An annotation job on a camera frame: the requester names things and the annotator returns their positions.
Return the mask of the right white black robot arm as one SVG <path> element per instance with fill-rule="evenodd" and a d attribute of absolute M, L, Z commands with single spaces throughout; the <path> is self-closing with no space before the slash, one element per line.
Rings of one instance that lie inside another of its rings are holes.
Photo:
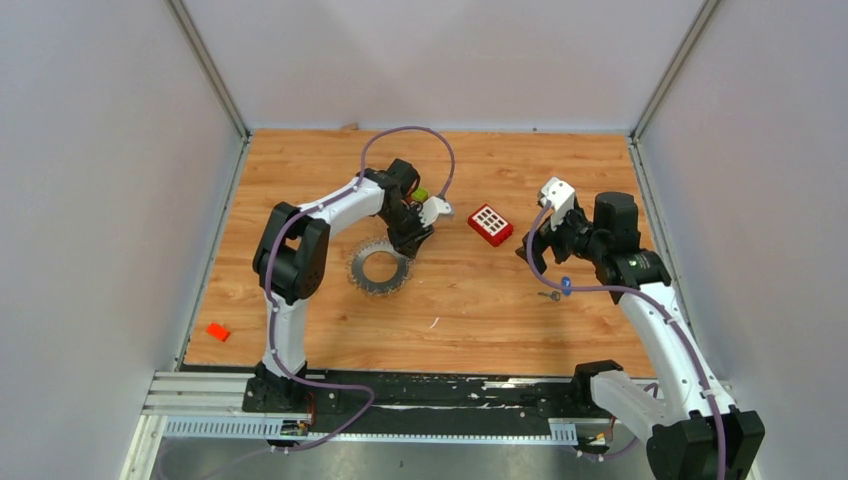
<path fill-rule="evenodd" d="M 556 263 L 590 262 L 598 280 L 637 332 L 660 395 L 638 386 L 613 362 L 575 369 L 571 403 L 584 417 L 604 410 L 645 446 L 657 479 L 745 479 L 765 437 L 754 410 L 740 409 L 715 377 L 683 319 L 661 257 L 643 247 L 631 194 L 603 192 L 586 216 L 568 185 L 544 188 L 541 211 L 516 251 L 544 281 L 544 254 Z"/>

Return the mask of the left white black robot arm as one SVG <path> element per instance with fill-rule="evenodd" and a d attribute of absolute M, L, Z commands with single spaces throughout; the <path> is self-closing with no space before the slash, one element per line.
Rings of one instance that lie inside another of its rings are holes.
<path fill-rule="evenodd" d="M 412 260 L 442 215 L 453 212 L 441 196 L 414 202 L 420 176 L 396 159 L 385 170 L 362 169 L 340 189 L 299 206 L 286 202 L 271 211 L 252 268 L 267 306 L 262 360 L 247 382 L 247 412 L 293 413 L 311 387 L 305 377 L 305 327 L 311 297 L 321 285 L 331 239 L 355 223 L 377 216 L 387 227 L 391 249 Z"/>

